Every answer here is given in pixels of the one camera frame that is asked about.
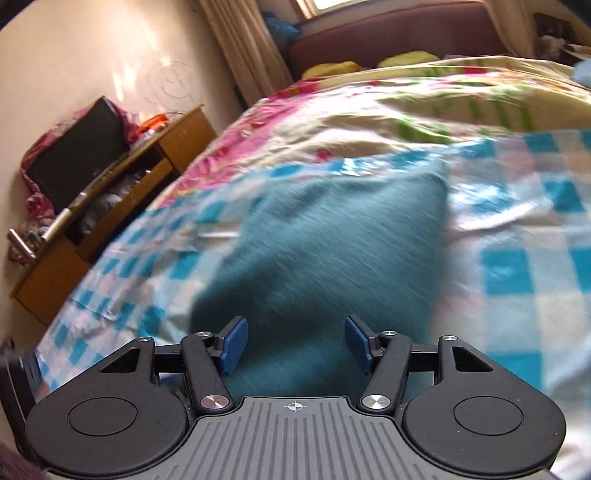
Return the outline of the beige curtain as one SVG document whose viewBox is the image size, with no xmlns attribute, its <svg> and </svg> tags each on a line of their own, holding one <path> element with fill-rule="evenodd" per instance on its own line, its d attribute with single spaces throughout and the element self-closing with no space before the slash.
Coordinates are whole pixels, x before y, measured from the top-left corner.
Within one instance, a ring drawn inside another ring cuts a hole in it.
<svg viewBox="0 0 591 480">
<path fill-rule="evenodd" d="M 200 0 L 205 17 L 247 105 L 294 83 L 252 0 Z"/>
<path fill-rule="evenodd" d="M 499 38 L 508 51 L 523 58 L 535 57 L 535 30 L 528 9 L 520 0 L 484 0 Z"/>
</svg>

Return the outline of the beige curtain left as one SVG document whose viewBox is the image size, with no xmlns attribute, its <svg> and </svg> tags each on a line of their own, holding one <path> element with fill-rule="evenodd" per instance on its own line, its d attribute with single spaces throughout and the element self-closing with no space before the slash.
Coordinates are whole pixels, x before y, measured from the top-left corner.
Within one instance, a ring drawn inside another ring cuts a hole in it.
<svg viewBox="0 0 591 480">
<path fill-rule="evenodd" d="M 205 17 L 247 105 L 294 83 L 252 0 L 200 0 Z"/>
</svg>

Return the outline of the blue checkered plastic sheet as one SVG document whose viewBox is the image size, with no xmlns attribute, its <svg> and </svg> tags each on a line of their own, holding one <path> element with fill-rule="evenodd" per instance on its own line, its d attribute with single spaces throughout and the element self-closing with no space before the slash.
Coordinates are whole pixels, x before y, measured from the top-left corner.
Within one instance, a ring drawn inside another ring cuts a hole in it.
<svg viewBox="0 0 591 480">
<path fill-rule="evenodd" d="M 448 186 L 437 295 L 424 341 L 463 338 L 550 396 L 567 434 L 554 464 L 590 475 L 590 134 L 515 135 L 247 171 L 150 206 L 104 251 L 41 340 L 56 389 L 134 337 L 175 343 L 243 224 L 283 183 L 404 173 L 441 161 Z"/>
</svg>

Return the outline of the window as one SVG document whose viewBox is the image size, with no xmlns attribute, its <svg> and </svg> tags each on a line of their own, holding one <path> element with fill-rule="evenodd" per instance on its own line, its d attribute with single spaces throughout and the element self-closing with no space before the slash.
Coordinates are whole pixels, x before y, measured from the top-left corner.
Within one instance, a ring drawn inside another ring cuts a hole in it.
<svg viewBox="0 0 591 480">
<path fill-rule="evenodd" d="M 356 6 L 386 4 L 383 0 L 290 0 L 295 15 L 300 20 L 311 20 Z"/>
</svg>

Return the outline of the blue plastic bag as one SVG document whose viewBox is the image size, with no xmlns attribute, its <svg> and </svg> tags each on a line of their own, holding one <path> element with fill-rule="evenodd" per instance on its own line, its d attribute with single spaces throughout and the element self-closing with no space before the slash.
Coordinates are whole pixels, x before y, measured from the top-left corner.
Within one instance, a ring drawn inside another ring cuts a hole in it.
<svg viewBox="0 0 591 480">
<path fill-rule="evenodd" d="M 290 45 L 301 37 L 301 29 L 281 20 L 273 12 L 263 11 L 263 21 L 266 28 L 270 31 L 270 36 L 276 43 L 280 54 L 287 55 Z"/>
</svg>

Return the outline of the beige curtain right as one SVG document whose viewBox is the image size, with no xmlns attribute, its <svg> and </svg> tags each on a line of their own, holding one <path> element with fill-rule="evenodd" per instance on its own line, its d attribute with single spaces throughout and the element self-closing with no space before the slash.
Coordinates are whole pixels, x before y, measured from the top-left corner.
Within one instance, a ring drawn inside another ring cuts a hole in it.
<svg viewBox="0 0 591 480">
<path fill-rule="evenodd" d="M 508 51 L 523 58 L 535 57 L 535 30 L 528 9 L 520 0 L 484 0 L 499 38 Z"/>
</svg>

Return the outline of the wooden side cabinet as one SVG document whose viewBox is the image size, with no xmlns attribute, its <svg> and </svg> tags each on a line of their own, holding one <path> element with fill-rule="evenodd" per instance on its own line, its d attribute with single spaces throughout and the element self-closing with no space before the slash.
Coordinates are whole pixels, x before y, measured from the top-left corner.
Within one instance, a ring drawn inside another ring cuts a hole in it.
<svg viewBox="0 0 591 480">
<path fill-rule="evenodd" d="M 106 246 L 216 137 L 200 107 L 108 167 L 52 223 L 7 233 L 24 265 L 11 298 L 48 326 Z"/>
</svg>

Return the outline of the blue grey pillow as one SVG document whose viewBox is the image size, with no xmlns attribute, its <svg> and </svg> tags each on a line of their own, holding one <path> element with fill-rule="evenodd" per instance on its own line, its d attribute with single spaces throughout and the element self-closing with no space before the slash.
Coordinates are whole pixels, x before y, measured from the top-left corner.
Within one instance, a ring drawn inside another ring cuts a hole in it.
<svg viewBox="0 0 591 480">
<path fill-rule="evenodd" d="M 581 86 L 591 89 L 591 59 L 577 63 L 572 69 L 571 79 Z"/>
</svg>

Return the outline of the floral colourful quilt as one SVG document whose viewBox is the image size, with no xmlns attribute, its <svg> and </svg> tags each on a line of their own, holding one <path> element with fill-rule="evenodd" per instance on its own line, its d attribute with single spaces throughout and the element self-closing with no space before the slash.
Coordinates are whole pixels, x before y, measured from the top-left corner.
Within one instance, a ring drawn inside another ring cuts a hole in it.
<svg viewBox="0 0 591 480">
<path fill-rule="evenodd" d="M 301 80 L 246 110 L 151 206 L 252 169 L 589 126 L 589 88 L 545 60 L 460 57 Z"/>
</svg>

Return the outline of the yellow green cushion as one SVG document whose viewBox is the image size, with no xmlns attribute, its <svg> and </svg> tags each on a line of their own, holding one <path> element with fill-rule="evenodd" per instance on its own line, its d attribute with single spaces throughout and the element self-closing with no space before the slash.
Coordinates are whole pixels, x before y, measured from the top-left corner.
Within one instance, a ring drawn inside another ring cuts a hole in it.
<svg viewBox="0 0 591 480">
<path fill-rule="evenodd" d="M 429 63 L 439 61 L 440 58 L 426 51 L 411 51 L 404 54 L 395 55 L 380 61 L 377 64 L 378 68 L 391 68 L 400 66 L 417 65 L 421 63 Z"/>
</svg>

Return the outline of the teal fuzzy sweater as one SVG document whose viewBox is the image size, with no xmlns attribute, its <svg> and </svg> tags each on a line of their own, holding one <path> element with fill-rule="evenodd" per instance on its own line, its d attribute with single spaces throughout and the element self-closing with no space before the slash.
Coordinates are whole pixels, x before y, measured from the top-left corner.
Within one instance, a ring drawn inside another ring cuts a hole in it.
<svg viewBox="0 0 591 480">
<path fill-rule="evenodd" d="M 404 173 L 290 181 L 246 219 L 193 305 L 192 326 L 233 317 L 249 341 L 232 396 L 347 396 L 367 380 L 344 340 L 356 315 L 424 341 L 437 295 L 448 186 L 441 161 Z"/>
</svg>

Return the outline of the black speaker box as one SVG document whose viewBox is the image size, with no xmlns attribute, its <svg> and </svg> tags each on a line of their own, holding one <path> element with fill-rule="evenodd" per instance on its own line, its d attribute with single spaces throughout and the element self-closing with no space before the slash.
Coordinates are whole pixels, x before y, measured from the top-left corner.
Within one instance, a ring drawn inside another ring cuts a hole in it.
<svg viewBox="0 0 591 480">
<path fill-rule="evenodd" d="M 25 173 L 58 214 L 129 151 L 123 116 L 101 97 L 35 156 Z"/>
</svg>

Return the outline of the dark bag on nightstand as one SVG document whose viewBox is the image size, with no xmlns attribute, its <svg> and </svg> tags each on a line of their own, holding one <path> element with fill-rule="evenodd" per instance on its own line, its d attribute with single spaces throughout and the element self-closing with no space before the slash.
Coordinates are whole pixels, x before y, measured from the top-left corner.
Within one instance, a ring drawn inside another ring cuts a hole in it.
<svg viewBox="0 0 591 480">
<path fill-rule="evenodd" d="M 535 48 L 539 57 L 557 57 L 568 44 L 576 40 L 573 27 L 566 20 L 535 12 L 534 22 L 537 35 Z"/>
</svg>

